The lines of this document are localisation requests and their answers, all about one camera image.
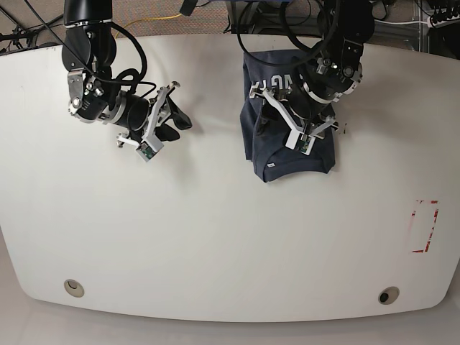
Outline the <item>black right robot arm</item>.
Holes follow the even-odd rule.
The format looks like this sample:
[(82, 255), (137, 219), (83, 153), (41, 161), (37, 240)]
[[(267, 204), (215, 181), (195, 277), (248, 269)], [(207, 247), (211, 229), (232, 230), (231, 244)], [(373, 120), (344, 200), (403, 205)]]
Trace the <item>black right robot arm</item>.
[[(141, 142), (151, 126), (160, 141), (179, 139), (192, 121), (173, 102), (170, 94), (179, 86), (173, 82), (154, 98), (137, 95), (144, 85), (147, 56), (137, 39), (113, 23), (111, 1), (65, 1), (66, 28), (62, 62), (68, 72), (70, 112), (86, 123), (102, 121), (128, 131), (128, 138)], [(113, 30), (125, 35), (141, 60), (141, 68), (128, 68), (113, 75), (116, 57)]]

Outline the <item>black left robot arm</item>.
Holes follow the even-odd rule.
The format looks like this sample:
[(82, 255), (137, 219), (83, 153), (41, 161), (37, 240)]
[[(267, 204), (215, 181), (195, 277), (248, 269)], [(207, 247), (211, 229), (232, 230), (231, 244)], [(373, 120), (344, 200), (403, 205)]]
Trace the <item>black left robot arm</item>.
[(271, 63), (245, 53), (263, 66), (289, 68), (292, 78), (289, 89), (282, 93), (270, 88), (254, 92), (269, 106), (262, 112), (257, 133), (280, 125), (283, 132), (297, 137), (322, 139), (327, 130), (339, 127), (332, 104), (362, 81), (364, 44), (374, 34), (372, 6), (368, 1), (319, 1), (322, 39), (312, 47), (303, 44), (291, 30), (287, 7), (286, 1), (280, 5), (280, 26), (302, 56), (292, 57), (288, 63)]

